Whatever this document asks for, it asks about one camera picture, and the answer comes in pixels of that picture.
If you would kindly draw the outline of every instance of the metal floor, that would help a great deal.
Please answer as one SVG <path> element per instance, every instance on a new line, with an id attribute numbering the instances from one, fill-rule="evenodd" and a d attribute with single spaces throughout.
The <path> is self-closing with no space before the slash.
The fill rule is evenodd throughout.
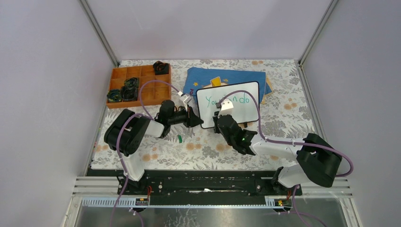
<path id="1" fill-rule="evenodd" d="M 346 227 L 339 201 L 336 199 L 297 199 L 298 211 L 313 214 L 328 226 Z M 108 227 L 112 208 L 82 207 L 78 227 Z M 296 214 L 278 215 L 271 209 L 169 209 L 148 208 L 141 212 L 146 227 L 296 227 L 304 226 Z M 318 221 L 304 218 L 312 226 Z M 117 208 L 114 227 L 140 227 L 140 219 L 127 208 Z"/>

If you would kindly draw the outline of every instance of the cable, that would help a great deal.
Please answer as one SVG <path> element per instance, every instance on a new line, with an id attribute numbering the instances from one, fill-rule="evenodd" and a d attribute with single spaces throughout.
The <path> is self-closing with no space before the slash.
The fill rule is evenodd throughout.
<path id="1" fill-rule="evenodd" d="M 148 186 L 148 205 L 149 205 L 149 196 L 152 193 L 152 186 Z"/>
<path id="2" fill-rule="evenodd" d="M 313 218 L 313 219 L 317 220 L 318 222 L 320 222 L 324 227 L 328 227 L 324 221 L 322 221 L 320 218 L 316 217 L 315 215 L 307 214 L 307 213 L 303 213 L 303 212 L 298 212 L 298 213 L 300 215 L 307 216 L 309 218 Z M 283 214 L 296 214 L 296 213 L 294 211 L 290 211 L 290 212 L 283 211 L 283 212 L 280 212 L 279 214 L 283 215 Z M 269 214 L 265 214 L 265 215 L 278 215 L 278 213 L 269 213 Z"/>
<path id="3" fill-rule="evenodd" d="M 301 219 L 301 221 L 302 221 L 305 225 L 307 225 L 307 226 L 309 226 L 309 227 L 312 227 L 311 225 L 309 225 L 309 224 L 301 217 L 301 215 L 308 216 L 308 217 L 311 217 L 311 218 L 314 218 L 314 219 L 318 220 L 323 226 L 327 227 L 326 223 L 324 223 L 322 220 L 318 219 L 316 216 L 313 216 L 312 214 L 301 213 L 301 212 L 298 211 L 298 209 L 296 208 L 296 204 L 295 204 L 295 192 L 296 192 L 296 190 L 297 190 L 298 188 L 299 188 L 299 184 L 295 186 L 294 192 L 292 193 L 292 206 L 294 207 L 295 213 L 298 215 L 299 219 Z"/>
<path id="4" fill-rule="evenodd" d="M 113 206 L 112 215 L 111 215 L 111 217 L 110 217 L 110 227 L 112 227 L 112 220 L 113 220 L 115 208 L 117 207 L 118 201 L 120 200 L 122 194 L 123 194 L 124 191 L 125 191 L 125 188 L 127 187 L 128 178 L 129 178 L 129 177 L 128 177 L 127 166 L 125 165 L 124 160 L 122 159 L 121 152 L 120 152 L 120 140 L 121 140 L 122 133 L 123 133 L 124 130 L 125 130 L 125 127 L 127 127 L 128 123 L 129 123 L 134 117 L 137 117 L 137 116 L 143 116 L 143 114 L 141 114 L 141 113 L 135 113 L 134 115 L 132 115 L 131 117 L 129 117 L 128 120 L 127 120 L 127 121 L 124 123 L 124 125 L 121 127 L 120 133 L 118 133 L 118 137 L 117 137 L 116 150 L 117 150 L 118 158 L 120 158 L 121 165 L 122 165 L 122 168 L 123 168 L 123 170 L 124 170 L 124 174 L 126 174 L 126 175 L 125 175 L 125 183 L 124 183 L 124 186 L 122 187 L 121 192 L 120 192 L 120 194 L 118 195 L 117 200 L 115 201 L 114 206 Z"/>
<path id="5" fill-rule="evenodd" d="M 335 154 L 338 154 L 338 155 L 342 156 L 342 157 L 345 158 L 345 159 L 348 161 L 348 163 L 349 163 L 349 171 L 346 172 L 346 173 L 344 173 L 344 174 L 338 174 L 338 175 L 336 175 L 336 177 L 348 176 L 348 175 L 350 175 L 350 174 L 354 171 L 354 164 L 352 163 L 351 159 L 350 159 L 348 156 L 346 156 L 345 154 L 343 154 L 342 152 L 340 152 L 340 151 L 338 151 L 338 150 L 335 150 L 335 149 L 333 149 L 333 148 L 326 147 L 326 146 L 319 145 L 319 144 L 314 144 L 314 143 L 288 142 L 288 141 L 280 141 L 280 140 L 271 140 L 271 139 L 269 139 L 269 138 L 266 138 L 266 137 L 263 135 L 263 133 L 262 133 L 262 127 L 261 127 L 261 111 L 260 111 L 260 109 L 259 109 L 259 105 L 258 105 L 258 103 L 256 102 L 256 100 L 255 100 L 255 98 L 253 97 L 253 95 L 252 95 L 251 93 L 249 93 L 248 91 L 245 91 L 245 90 L 233 91 L 233 92 L 231 92 L 230 94 L 224 96 L 224 97 L 218 102 L 218 104 L 220 105 L 221 102 L 222 102 L 224 99 L 226 99 L 228 96 L 230 96 L 230 95 L 232 95 L 232 94 L 235 94 L 235 93 L 238 93 L 238 92 L 245 92 L 245 93 L 247 93 L 247 94 L 252 98 L 253 102 L 255 103 L 256 110 L 257 110 L 258 116 L 259 116 L 259 119 L 258 119 L 258 121 L 259 121 L 259 134 L 261 135 L 261 137 L 262 137 L 263 139 L 265 139 L 265 141 L 268 141 L 268 142 L 270 142 L 270 143 L 288 144 L 288 145 L 300 145 L 300 146 L 309 146 L 309 147 L 315 147 L 315 148 L 321 148 L 321 149 L 324 149 L 324 150 L 329 150 L 329 151 L 331 151 L 331 152 L 333 152 L 333 153 L 335 153 Z"/>
<path id="6" fill-rule="evenodd" d="M 170 86 L 171 88 L 173 88 L 176 92 L 179 92 L 179 90 L 176 89 L 173 85 L 171 85 L 171 84 L 169 84 L 169 83 L 167 83 L 167 82 L 164 82 L 164 81 L 162 81 L 162 80 L 158 80 L 158 79 L 150 80 L 150 81 L 144 83 L 144 84 L 141 86 L 141 88 L 140 88 L 140 90 L 139 90 L 139 101 L 140 101 L 140 104 L 141 104 L 143 110 L 145 110 L 146 114 L 149 116 L 149 118 L 150 118 L 151 120 L 154 120 L 153 117 L 150 115 L 150 113 L 149 113 L 149 112 L 147 111 L 147 109 L 145 108 L 145 106 L 144 106 L 144 104 L 143 104 L 143 101 L 142 101 L 142 89 L 145 87 L 145 85 L 147 85 L 147 84 L 150 83 L 150 82 L 160 82 L 160 83 L 164 83 L 164 84 L 167 84 L 168 86 Z"/>
<path id="7" fill-rule="evenodd" d="M 291 191 L 288 191 L 287 200 L 289 200 L 290 197 L 291 197 Z"/>
<path id="8" fill-rule="evenodd" d="M 142 215 L 139 214 L 139 212 L 137 212 L 136 210 L 134 210 L 134 215 L 138 215 L 138 217 L 139 217 L 139 219 L 140 219 L 140 225 L 141 225 L 142 227 L 144 227 L 144 226 L 145 226 L 145 223 L 143 222 Z"/>

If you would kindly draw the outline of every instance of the metal frame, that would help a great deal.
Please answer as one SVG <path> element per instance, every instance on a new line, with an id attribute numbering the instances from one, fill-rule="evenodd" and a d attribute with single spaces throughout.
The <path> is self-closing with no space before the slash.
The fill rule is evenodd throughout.
<path id="1" fill-rule="evenodd" d="M 102 29 L 100 28 L 99 23 L 96 20 L 95 15 L 92 12 L 92 9 L 89 6 L 89 3 L 87 0 L 78 0 L 81 3 L 81 6 L 84 10 L 84 12 L 86 13 L 88 20 L 90 21 L 90 23 L 92 24 L 92 27 L 94 28 L 97 37 L 99 38 L 100 42 L 102 43 L 103 47 L 105 48 L 107 55 L 109 55 L 110 60 L 112 61 L 112 63 L 114 64 L 115 67 L 118 67 L 119 62 L 117 57 L 115 56 L 109 42 L 106 39 L 106 36 L 104 35 Z"/>
<path id="2" fill-rule="evenodd" d="M 338 177 L 331 188 L 323 188 L 314 183 L 301 184 L 301 198 L 352 198 L 348 180 Z M 116 177 L 79 176 L 72 192 L 74 197 L 115 197 L 117 196 L 118 181 Z M 146 195 L 124 195 L 123 197 L 141 198 Z M 284 199 L 285 196 L 265 196 L 271 199 Z"/>
<path id="3" fill-rule="evenodd" d="M 332 14 L 339 0 L 332 0 L 327 7 L 327 10 L 319 22 L 318 27 L 316 28 L 311 40 L 309 41 L 304 53 L 302 54 L 299 60 L 296 60 L 296 68 L 301 80 L 301 84 L 304 88 L 304 94 L 306 97 L 306 101 L 309 105 L 309 109 L 312 114 L 312 122 L 314 124 L 316 133 L 319 134 L 322 138 L 326 139 L 322 122 L 320 121 L 319 113 L 316 109 L 314 98 L 310 91 L 310 87 L 307 81 L 307 77 L 303 68 L 303 64 L 305 63 L 310 51 L 316 43 L 316 40 L 320 33 L 322 32 L 324 26 L 326 25 L 328 18 Z M 118 67 L 119 62 L 112 51 L 105 35 L 100 28 L 99 23 L 97 22 L 87 0 L 79 0 L 82 5 L 83 10 L 88 16 L 89 21 L 91 22 L 93 28 L 96 31 L 96 34 L 99 37 L 102 45 L 104 46 L 107 54 L 109 55 L 113 64 Z M 99 126 L 103 123 L 105 119 L 105 111 L 106 107 L 103 109 L 103 114 L 99 120 Z M 86 175 L 87 170 L 89 168 L 90 162 L 93 157 L 93 148 L 94 144 L 99 137 L 100 132 L 96 134 L 94 141 L 92 143 L 91 152 L 88 157 L 87 165 L 85 166 L 84 175 Z M 87 205 L 87 201 L 82 203 L 84 200 L 96 199 L 97 201 L 112 201 L 117 197 L 117 187 L 118 181 L 115 177 L 92 177 L 92 176 L 80 176 L 77 177 L 75 187 L 73 190 L 73 195 L 71 198 L 70 206 L 67 210 L 67 214 L 64 218 L 62 226 L 65 227 L 74 227 L 76 221 L 79 216 L 79 211 L 81 205 Z M 343 213 L 347 222 L 347 225 L 350 227 L 362 227 L 361 220 L 359 214 L 355 207 L 355 202 L 352 197 L 352 192 L 349 188 L 348 180 L 346 178 L 336 178 L 334 181 L 332 188 L 323 188 L 314 183 L 305 183 L 301 184 L 303 189 L 303 195 L 301 198 L 337 198 L 341 204 L 343 209 Z M 133 198 L 143 198 L 145 195 L 123 195 L 123 200 L 131 201 Z M 269 201 L 272 199 L 283 199 L 282 196 L 266 196 L 266 204 L 269 204 Z M 172 208 L 182 208 L 182 206 L 171 206 Z M 263 206 L 199 206 L 199 208 L 262 208 Z"/>
<path id="4" fill-rule="evenodd" d="M 113 207 L 115 202 L 117 201 L 116 197 L 85 197 L 82 199 L 82 206 L 87 207 Z M 191 208 L 191 209 L 205 209 L 205 208 L 219 208 L 219 209 L 282 209 L 280 206 L 275 206 L 274 199 L 265 198 L 265 205 L 249 205 L 249 206 L 225 206 L 225 205 L 148 205 L 141 206 L 135 205 L 136 198 L 124 197 L 120 198 L 116 207 L 125 207 L 125 208 Z"/>
<path id="5" fill-rule="evenodd" d="M 106 103 L 104 104 L 102 111 L 103 111 L 102 115 L 100 116 L 99 122 L 97 123 L 97 127 L 96 127 L 96 133 L 95 133 L 96 136 L 93 138 L 92 146 L 90 147 L 87 162 L 85 164 L 85 169 L 83 169 L 83 171 L 81 172 L 82 173 L 81 176 L 87 175 L 88 169 L 90 168 L 90 164 L 92 163 L 93 156 L 95 155 L 95 152 L 94 152 L 95 144 L 101 134 L 101 131 L 99 129 L 101 129 L 103 122 L 105 121 L 105 118 L 106 118 L 106 111 L 107 111 Z"/>
<path id="6" fill-rule="evenodd" d="M 316 43 L 317 38 L 319 37 L 320 33 L 322 32 L 324 26 L 326 25 L 331 13 L 334 11 L 334 9 L 337 6 L 337 3 L 339 0 L 331 0 L 329 6 L 326 9 L 326 12 L 324 13 L 322 19 L 319 22 L 319 25 L 317 26 L 311 40 L 308 43 L 308 46 L 306 46 L 306 49 L 304 53 L 301 55 L 301 58 L 299 59 L 299 64 L 303 65 L 311 52 L 311 49 L 313 48 L 314 44 Z"/>
<path id="7" fill-rule="evenodd" d="M 306 78 L 304 68 L 302 65 L 300 66 L 297 61 L 295 61 L 296 70 L 298 71 L 299 78 L 301 80 L 302 87 L 304 88 L 304 95 L 306 98 L 306 102 L 308 103 L 309 110 L 312 115 L 312 123 L 314 124 L 314 128 L 316 130 L 316 134 L 321 136 L 324 140 L 327 140 L 326 134 L 324 133 L 322 122 L 320 121 L 319 113 L 316 108 L 316 104 L 314 102 L 314 98 L 311 93 L 311 89 L 309 87 L 308 80 Z"/>

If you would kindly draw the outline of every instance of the blue cloth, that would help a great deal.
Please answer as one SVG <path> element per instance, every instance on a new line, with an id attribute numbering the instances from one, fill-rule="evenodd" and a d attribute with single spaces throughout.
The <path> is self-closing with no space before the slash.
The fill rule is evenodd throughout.
<path id="1" fill-rule="evenodd" d="M 210 86 L 210 80 L 220 77 L 221 83 L 238 84 L 250 81 L 259 83 L 259 103 L 263 96 L 272 92 L 266 83 L 265 72 L 238 71 L 238 70 L 212 70 L 192 67 L 188 69 L 187 80 L 185 81 L 183 92 L 196 97 L 196 91 L 205 86 Z"/>

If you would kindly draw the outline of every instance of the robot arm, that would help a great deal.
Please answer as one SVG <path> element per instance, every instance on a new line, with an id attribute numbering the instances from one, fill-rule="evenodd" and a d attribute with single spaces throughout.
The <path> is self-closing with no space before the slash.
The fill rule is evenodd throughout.
<path id="1" fill-rule="evenodd" d="M 135 117 L 125 127 L 120 139 L 120 152 L 123 154 L 122 159 L 130 179 L 139 181 L 145 173 L 140 156 L 136 152 L 145 135 L 164 138 L 170 132 L 171 125 L 183 123 L 190 128 L 203 123 L 203 120 L 188 105 L 191 100 L 190 96 L 182 95 L 180 100 L 184 106 L 177 109 L 173 101 L 163 101 L 154 121 L 145 116 Z M 116 150 L 117 137 L 122 126 L 134 114 L 133 111 L 124 109 L 107 129 L 104 141 L 112 150 Z"/>
<path id="2" fill-rule="evenodd" d="M 342 157 L 321 148 L 268 142 L 257 132 L 242 130 L 231 116 L 233 104 L 223 101 L 220 112 L 215 112 L 215 133 L 221 133 L 226 142 L 236 151 L 245 155 L 273 155 L 296 161 L 291 167 L 281 167 L 276 171 L 273 183 L 291 188 L 300 183 L 313 182 L 322 187 L 331 187 Z M 314 143 L 331 147 L 318 135 L 309 133 L 304 139 L 269 137 L 272 140 Z"/>

